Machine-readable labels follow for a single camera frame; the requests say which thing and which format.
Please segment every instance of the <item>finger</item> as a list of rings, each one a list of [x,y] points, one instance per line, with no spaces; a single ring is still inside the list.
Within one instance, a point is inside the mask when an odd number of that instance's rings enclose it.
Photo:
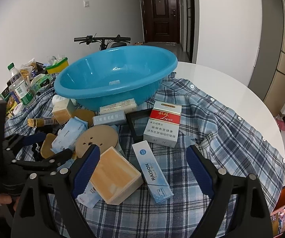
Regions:
[[[20,199],[20,197],[17,197],[16,200],[15,200],[16,202],[15,202],[14,205],[13,205],[14,211],[16,211],[16,207],[18,206],[19,199]]]
[[[0,204],[11,204],[12,198],[9,195],[0,194]]]

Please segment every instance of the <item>brown door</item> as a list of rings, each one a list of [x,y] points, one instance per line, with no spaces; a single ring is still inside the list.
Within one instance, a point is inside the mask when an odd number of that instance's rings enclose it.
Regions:
[[[179,0],[141,0],[145,42],[180,43]]]

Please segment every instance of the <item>raison cigarette box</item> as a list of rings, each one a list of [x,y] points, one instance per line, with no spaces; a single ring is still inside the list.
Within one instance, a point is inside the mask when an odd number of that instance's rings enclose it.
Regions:
[[[173,193],[170,186],[164,177],[148,142],[144,140],[133,144],[132,148],[136,154],[142,174],[147,183],[148,190],[156,203],[163,202],[164,200],[172,197]]]
[[[174,148],[177,144],[182,106],[156,101],[143,133],[146,141]]]

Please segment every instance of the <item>plaid shirt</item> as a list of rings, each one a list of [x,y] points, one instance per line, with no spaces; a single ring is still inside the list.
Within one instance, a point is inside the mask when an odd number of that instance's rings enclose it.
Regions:
[[[189,237],[206,208],[209,198],[203,195],[185,157],[186,148],[196,144],[205,158],[231,175],[256,174],[262,184],[270,212],[283,186],[285,163],[279,152],[232,109],[205,94],[191,82],[165,78],[156,94],[139,109],[153,107],[155,100],[182,105],[178,144],[169,148],[150,143],[174,196],[164,204],[155,204],[146,184],[118,206],[99,201],[93,209],[79,204],[87,223],[97,237]],[[54,89],[45,91],[26,113],[6,123],[6,135],[13,132],[33,134],[26,119],[51,115]],[[121,147],[126,159],[139,169],[132,149],[133,139],[127,125],[120,127]],[[18,154],[31,160],[30,147]],[[217,237],[225,234],[235,206],[232,196]],[[54,195],[50,195],[54,218],[62,235],[68,233],[62,222]]]

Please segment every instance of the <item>tiled floor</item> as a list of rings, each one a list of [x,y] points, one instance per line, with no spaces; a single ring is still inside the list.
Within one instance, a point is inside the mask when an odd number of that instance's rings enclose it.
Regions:
[[[154,46],[154,47],[162,47],[173,52],[178,61],[180,62],[190,62],[189,58],[186,55],[186,52],[183,52],[180,44],[172,44],[172,43],[161,43],[161,42],[148,42],[144,44],[145,46]]]

